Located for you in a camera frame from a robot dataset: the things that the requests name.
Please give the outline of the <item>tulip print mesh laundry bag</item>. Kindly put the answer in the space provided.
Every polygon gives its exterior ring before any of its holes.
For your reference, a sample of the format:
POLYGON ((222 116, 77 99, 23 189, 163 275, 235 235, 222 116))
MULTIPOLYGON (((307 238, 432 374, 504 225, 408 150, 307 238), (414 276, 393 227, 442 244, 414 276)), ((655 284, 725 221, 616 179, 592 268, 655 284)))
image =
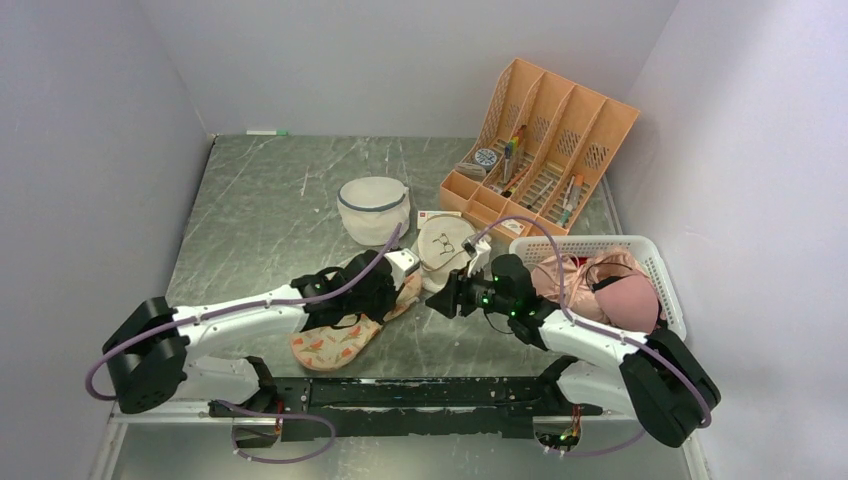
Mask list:
POLYGON ((416 272, 404 280, 394 308, 384 316, 382 323, 364 314, 347 315, 336 325, 291 334, 291 353, 308 370, 339 370, 352 362, 387 323, 409 310, 418 301, 421 291, 422 275, 416 272))

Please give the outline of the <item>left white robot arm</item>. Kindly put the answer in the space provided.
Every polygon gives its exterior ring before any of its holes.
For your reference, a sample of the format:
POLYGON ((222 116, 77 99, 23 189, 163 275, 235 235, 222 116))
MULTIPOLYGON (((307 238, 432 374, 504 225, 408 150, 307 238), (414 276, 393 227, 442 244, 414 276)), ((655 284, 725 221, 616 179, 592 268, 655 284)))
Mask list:
POLYGON ((366 250, 266 293, 206 306, 143 301, 103 345, 105 366, 124 414, 169 401, 209 401, 261 416, 282 411, 273 375, 256 355, 214 357, 230 344, 285 335, 310 347, 347 342, 396 316, 414 292, 420 266, 409 250, 366 250))

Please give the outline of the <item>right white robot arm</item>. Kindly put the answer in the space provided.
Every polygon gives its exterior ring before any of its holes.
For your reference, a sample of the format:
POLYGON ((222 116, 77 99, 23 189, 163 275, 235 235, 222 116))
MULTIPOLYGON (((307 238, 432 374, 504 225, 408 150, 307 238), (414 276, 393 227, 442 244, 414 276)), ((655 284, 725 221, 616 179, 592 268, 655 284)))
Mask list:
POLYGON ((496 257, 491 273, 453 270, 425 304, 447 318, 502 314, 519 341, 560 354, 539 378, 548 412, 573 405, 611 410, 669 447, 711 425, 720 392, 675 332, 628 332, 580 317, 538 294, 514 254, 496 257))

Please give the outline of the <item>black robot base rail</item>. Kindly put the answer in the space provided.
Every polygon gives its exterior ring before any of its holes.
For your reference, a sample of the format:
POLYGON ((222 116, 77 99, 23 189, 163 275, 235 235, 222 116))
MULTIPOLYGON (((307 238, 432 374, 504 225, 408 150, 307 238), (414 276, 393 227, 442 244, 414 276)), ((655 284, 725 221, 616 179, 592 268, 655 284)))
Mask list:
POLYGON ((423 378, 277 377, 243 410, 219 401, 208 405, 212 418, 238 425, 266 421, 282 442, 340 437, 496 434, 529 439, 543 417, 569 417, 601 409, 576 407, 552 383, 534 376, 423 378))

